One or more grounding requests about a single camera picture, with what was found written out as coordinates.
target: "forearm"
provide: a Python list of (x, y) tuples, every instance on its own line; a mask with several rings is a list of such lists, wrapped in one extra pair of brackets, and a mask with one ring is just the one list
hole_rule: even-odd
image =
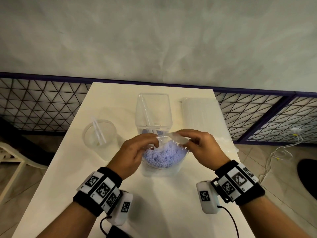
[(309, 237), (265, 196), (240, 206), (256, 238)]
[(96, 218), (86, 208), (72, 202), (38, 238), (86, 238)]

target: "white table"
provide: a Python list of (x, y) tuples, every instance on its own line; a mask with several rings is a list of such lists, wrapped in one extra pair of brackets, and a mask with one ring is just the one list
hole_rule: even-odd
[[(125, 140), (137, 135), (134, 116), (137, 96), (141, 92), (169, 94), (171, 131), (183, 128), (181, 98), (215, 98), (210, 89), (93, 83), (13, 238), (36, 237), (68, 206), (81, 182), (106, 164), (82, 140), (83, 129), (91, 123), (92, 115), (113, 122), (118, 135)], [(239, 161), (236, 153), (230, 158)], [(192, 154), (183, 161), (176, 176), (144, 177), (138, 169), (121, 185), (121, 189), (134, 194), (129, 220), (121, 229), (134, 238), (236, 237), (234, 224), (226, 211), (206, 215), (201, 210), (196, 183), (215, 177), (214, 172), (200, 165)], [(220, 203), (233, 215), (240, 237), (254, 237), (239, 207), (225, 204), (221, 199)], [(99, 228), (103, 217), (104, 214), (97, 219), (89, 237), (104, 237)], [(104, 221), (105, 230), (110, 226)]]

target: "metal grid panel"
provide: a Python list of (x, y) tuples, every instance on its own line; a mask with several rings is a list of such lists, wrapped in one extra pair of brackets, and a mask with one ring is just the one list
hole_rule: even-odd
[(317, 143), (317, 98), (296, 97), (248, 141), (296, 142), (293, 127), (304, 129), (304, 143)]
[(90, 86), (0, 78), (0, 116), (20, 130), (65, 132)]
[(215, 92), (232, 140), (237, 140), (281, 96)]

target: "white power cord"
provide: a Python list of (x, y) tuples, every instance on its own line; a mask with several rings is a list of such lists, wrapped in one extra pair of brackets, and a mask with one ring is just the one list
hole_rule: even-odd
[(298, 144), (303, 142), (303, 137), (300, 134), (293, 134), (293, 135), (295, 135), (297, 137), (297, 142), (295, 144), (289, 144), (289, 145), (285, 145), (285, 146), (280, 146), (280, 147), (278, 147), (276, 150), (274, 150), (270, 154), (269, 158), (267, 159), (267, 161), (265, 163), (265, 174), (259, 176), (260, 184), (262, 184), (262, 182), (265, 179), (266, 175), (271, 170), (272, 158), (276, 158), (277, 160), (288, 160), (288, 161), (290, 161), (293, 158), (293, 155), (290, 152), (288, 152), (286, 150), (286, 148), (298, 145)]

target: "white wall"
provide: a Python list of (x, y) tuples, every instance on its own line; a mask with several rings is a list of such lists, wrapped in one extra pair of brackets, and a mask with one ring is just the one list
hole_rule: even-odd
[(0, 71), (317, 92), (317, 0), (0, 0)]

